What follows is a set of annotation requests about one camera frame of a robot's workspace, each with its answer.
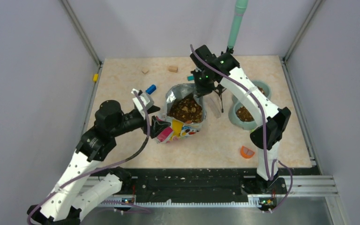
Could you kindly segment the clear plastic scoop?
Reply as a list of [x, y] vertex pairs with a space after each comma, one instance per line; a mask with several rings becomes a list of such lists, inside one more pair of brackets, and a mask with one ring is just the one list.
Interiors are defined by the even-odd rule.
[[220, 118], [222, 115], [222, 110], [219, 96], [217, 94], [211, 93], [206, 96], [205, 100], [214, 117], [217, 119]]

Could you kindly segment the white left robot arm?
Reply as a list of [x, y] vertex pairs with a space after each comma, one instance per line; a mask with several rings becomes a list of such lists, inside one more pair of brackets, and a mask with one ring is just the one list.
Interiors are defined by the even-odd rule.
[[138, 156], [149, 139], [157, 137], [168, 122], [160, 121], [154, 115], [159, 111], [148, 92], [132, 90], [134, 108], [124, 113], [115, 100], [104, 101], [95, 113], [95, 122], [77, 144], [72, 158], [50, 194], [39, 204], [27, 211], [29, 225], [78, 225], [109, 196], [130, 191], [131, 175], [120, 167], [120, 162], [106, 166], [109, 173], [98, 184], [81, 192], [87, 179], [102, 171], [99, 167], [106, 156], [117, 145], [120, 135], [142, 129], [145, 139], [132, 155]]

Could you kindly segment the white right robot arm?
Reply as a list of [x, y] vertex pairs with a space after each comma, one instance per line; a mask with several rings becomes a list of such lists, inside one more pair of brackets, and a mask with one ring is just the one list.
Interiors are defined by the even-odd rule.
[[206, 45], [191, 49], [190, 58], [196, 69], [194, 77], [198, 96], [208, 95], [219, 86], [232, 93], [252, 115], [257, 128], [250, 139], [258, 148], [256, 187], [269, 193], [275, 187], [274, 176], [278, 172], [278, 148], [289, 122], [291, 111], [271, 102], [247, 77], [234, 56], [225, 52], [216, 56]]

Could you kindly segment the pink pet food bag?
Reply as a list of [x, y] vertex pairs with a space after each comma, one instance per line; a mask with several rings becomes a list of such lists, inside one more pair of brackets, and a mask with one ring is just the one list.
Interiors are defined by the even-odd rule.
[[158, 121], [168, 122], [155, 138], [157, 143], [169, 143], [199, 133], [206, 119], [203, 97], [196, 93], [193, 83], [171, 87], [165, 94], [163, 109], [157, 115]]

